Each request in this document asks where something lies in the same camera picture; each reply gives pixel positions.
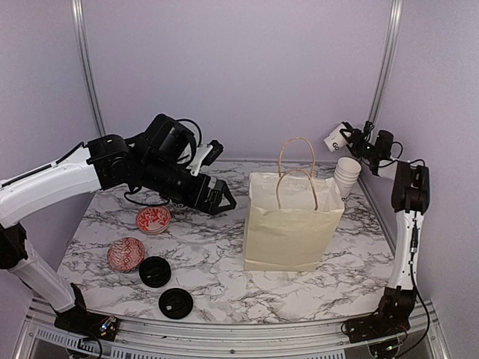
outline purple wall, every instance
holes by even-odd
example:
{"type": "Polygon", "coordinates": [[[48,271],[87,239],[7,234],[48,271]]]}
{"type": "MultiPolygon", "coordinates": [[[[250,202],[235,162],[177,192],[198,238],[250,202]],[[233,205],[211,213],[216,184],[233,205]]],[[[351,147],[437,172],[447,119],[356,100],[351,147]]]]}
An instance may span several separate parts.
{"type": "MultiPolygon", "coordinates": [[[[368,116],[390,1],[86,1],[85,22],[107,130],[153,117],[198,121],[222,158],[278,156],[305,136],[320,159],[337,123],[368,116]]],[[[307,158],[293,145],[290,157],[307,158]]]]}
{"type": "MultiPolygon", "coordinates": [[[[419,283],[452,358],[479,352],[479,2],[408,1],[378,127],[430,167],[419,283]]],[[[395,226],[391,184],[369,179],[395,226]]]]}
{"type": "MultiPolygon", "coordinates": [[[[68,1],[0,2],[0,178],[50,162],[95,137],[68,1]]],[[[64,201],[23,224],[56,267],[89,196],[64,201]]],[[[0,271],[0,358],[11,358],[31,293],[0,271]]]]}

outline marble table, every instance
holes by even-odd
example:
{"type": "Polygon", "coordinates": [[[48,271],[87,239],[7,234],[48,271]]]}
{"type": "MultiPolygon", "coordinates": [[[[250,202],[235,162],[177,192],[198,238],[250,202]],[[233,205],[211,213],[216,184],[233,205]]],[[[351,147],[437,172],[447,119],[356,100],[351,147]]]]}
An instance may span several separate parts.
{"type": "MultiPolygon", "coordinates": [[[[287,165],[293,167],[307,166],[287,165]]],[[[60,276],[78,284],[90,309],[170,320],[160,312],[158,298],[172,287],[186,289],[195,301],[182,322],[292,323],[376,309],[393,256],[358,185],[345,202],[343,218],[315,272],[243,271],[248,175],[251,171],[276,172],[276,164],[216,162],[202,171],[227,181],[237,208],[213,217],[170,206],[170,227],[157,236],[143,234],[136,227],[141,207],[124,200],[125,187],[95,194],[58,269],[60,276]],[[127,236],[143,241],[147,256],[169,261],[173,274],[166,286],[152,289],[141,282],[137,271],[123,274],[109,268],[110,244],[127,236]]],[[[333,171],[331,165],[319,165],[316,175],[327,178],[333,171]]],[[[158,200],[149,191],[135,198],[158,200]]]]}

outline bag handle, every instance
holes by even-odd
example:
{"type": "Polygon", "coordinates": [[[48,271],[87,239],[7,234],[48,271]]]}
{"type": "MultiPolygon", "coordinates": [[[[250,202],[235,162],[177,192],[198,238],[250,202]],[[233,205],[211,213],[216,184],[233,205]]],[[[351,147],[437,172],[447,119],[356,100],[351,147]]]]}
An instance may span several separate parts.
{"type": "Polygon", "coordinates": [[[316,189],[314,188],[314,185],[313,185],[313,180],[311,179],[311,176],[309,175],[309,173],[303,170],[302,168],[294,168],[292,170],[288,170],[284,172],[281,175],[281,177],[279,177],[278,184],[276,185],[276,200],[278,200],[278,208],[281,209],[281,201],[279,199],[279,184],[281,183],[283,178],[285,178],[288,174],[291,174],[292,172],[298,172],[298,171],[303,172],[306,176],[308,176],[309,183],[311,184],[311,188],[313,189],[313,197],[314,197],[314,204],[315,204],[314,210],[317,211],[317,207],[318,207],[317,196],[316,196],[316,189]]]}
{"type": "Polygon", "coordinates": [[[281,169],[281,161],[283,160],[283,154],[284,154],[284,150],[286,149],[286,146],[288,144],[290,144],[291,142],[295,141],[295,140],[301,140],[301,141],[304,141],[306,142],[306,144],[308,144],[309,146],[309,149],[311,150],[311,155],[313,156],[313,162],[311,163],[311,170],[309,172],[310,176],[312,177],[313,176],[313,169],[314,169],[314,166],[316,164],[316,155],[314,154],[314,148],[313,146],[311,145],[311,142],[308,141],[306,138],[303,138],[303,137],[293,137],[293,138],[290,138],[289,140],[287,140],[284,145],[283,145],[283,149],[281,150],[281,152],[279,153],[279,162],[278,162],[278,175],[281,177],[281,172],[282,172],[282,169],[281,169]]]}

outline red and white bowl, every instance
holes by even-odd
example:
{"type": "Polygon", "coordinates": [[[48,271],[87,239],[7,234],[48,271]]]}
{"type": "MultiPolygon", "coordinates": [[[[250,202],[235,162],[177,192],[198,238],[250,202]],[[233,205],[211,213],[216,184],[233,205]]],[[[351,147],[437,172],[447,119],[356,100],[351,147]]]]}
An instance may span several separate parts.
{"type": "Polygon", "coordinates": [[[160,234],[170,224],[171,214],[166,207],[143,208],[136,216],[136,225],[146,234],[160,234]]]}
{"type": "Polygon", "coordinates": [[[132,237],[122,238],[110,246],[107,259],[109,266],[114,271],[133,271],[143,262],[143,243],[132,237]]]}

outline black plastic lid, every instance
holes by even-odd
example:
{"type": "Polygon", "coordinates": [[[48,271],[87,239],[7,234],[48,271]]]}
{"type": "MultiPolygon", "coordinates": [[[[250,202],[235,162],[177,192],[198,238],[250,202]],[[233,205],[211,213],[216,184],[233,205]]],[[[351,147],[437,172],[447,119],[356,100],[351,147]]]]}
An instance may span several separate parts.
{"type": "Polygon", "coordinates": [[[148,257],[140,264],[140,278],[151,288],[164,286],[171,278],[171,267],[161,257],[148,257]]]}
{"type": "Polygon", "coordinates": [[[184,289],[171,288],[158,301],[159,309],[170,319],[182,319],[193,309],[193,297],[184,289]]]}

